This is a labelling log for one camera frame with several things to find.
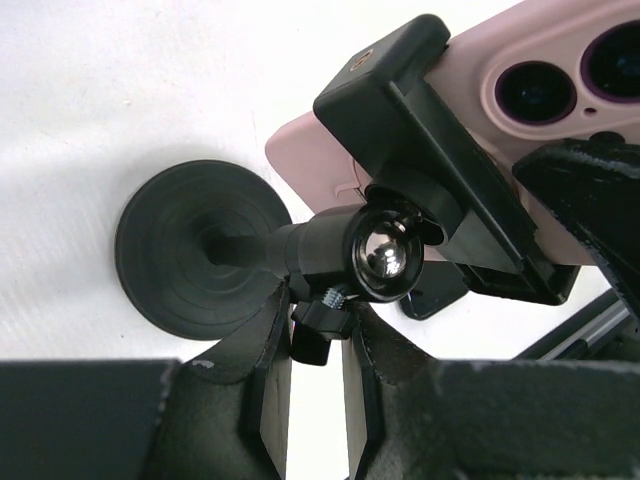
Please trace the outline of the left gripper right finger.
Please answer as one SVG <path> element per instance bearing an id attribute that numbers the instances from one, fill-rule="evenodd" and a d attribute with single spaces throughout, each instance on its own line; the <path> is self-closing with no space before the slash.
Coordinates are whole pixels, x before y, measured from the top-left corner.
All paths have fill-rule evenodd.
<path id="1" fill-rule="evenodd" d="M 369 306 L 342 345 L 353 479 L 635 479 L 639 367 L 444 361 Z"/>

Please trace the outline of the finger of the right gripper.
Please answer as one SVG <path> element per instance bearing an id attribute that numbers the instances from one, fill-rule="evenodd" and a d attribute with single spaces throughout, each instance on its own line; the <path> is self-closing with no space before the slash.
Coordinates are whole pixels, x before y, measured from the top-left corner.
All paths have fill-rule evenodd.
<path id="1" fill-rule="evenodd" d="M 590 254 L 639 316 L 639 146 L 565 140 L 512 167 L 523 187 Z"/>

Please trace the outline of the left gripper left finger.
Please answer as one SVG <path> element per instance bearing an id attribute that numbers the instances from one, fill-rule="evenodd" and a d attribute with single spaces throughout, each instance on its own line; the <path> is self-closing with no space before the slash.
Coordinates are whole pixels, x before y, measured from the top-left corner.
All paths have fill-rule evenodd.
<path id="1" fill-rule="evenodd" d="M 5 479 L 282 479 L 292 362 L 279 286 L 196 358 L 5 361 Z"/>

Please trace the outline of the pink-cased phone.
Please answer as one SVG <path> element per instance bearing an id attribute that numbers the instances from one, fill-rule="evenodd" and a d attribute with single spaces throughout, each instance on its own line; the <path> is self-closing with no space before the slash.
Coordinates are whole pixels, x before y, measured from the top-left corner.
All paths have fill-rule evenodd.
<path id="1" fill-rule="evenodd" d="M 426 82 L 514 187 L 550 260 L 594 265 L 510 170 L 565 138 L 639 145 L 639 1 L 521 1 L 448 45 Z M 265 153 L 314 213 L 363 203 L 369 175 L 314 113 L 280 127 Z"/>

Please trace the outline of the black phone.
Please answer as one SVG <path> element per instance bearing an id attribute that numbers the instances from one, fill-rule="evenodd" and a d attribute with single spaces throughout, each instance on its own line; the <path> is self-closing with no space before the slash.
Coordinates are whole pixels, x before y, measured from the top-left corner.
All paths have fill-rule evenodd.
<path id="1" fill-rule="evenodd" d="M 399 301 L 410 319 L 424 321 L 460 300 L 468 287 L 458 269 L 447 262 L 425 262 L 413 289 Z"/>

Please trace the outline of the black round-base phone mount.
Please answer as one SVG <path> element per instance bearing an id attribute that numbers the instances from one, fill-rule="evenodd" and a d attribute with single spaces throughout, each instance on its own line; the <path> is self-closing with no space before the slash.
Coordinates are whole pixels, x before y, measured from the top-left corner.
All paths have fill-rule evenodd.
<path id="1" fill-rule="evenodd" d="M 147 181 L 117 227 L 115 264 L 134 307 L 187 339 L 221 339 L 279 283 L 294 311 L 292 355 L 326 362 L 352 334 L 359 302 L 411 296 L 434 249 L 474 292 L 566 301 L 578 270 L 549 258 L 495 160 L 426 82 L 449 31 L 421 15 L 354 56 L 288 141 L 315 215 L 293 223 L 257 175 L 189 161 Z"/>

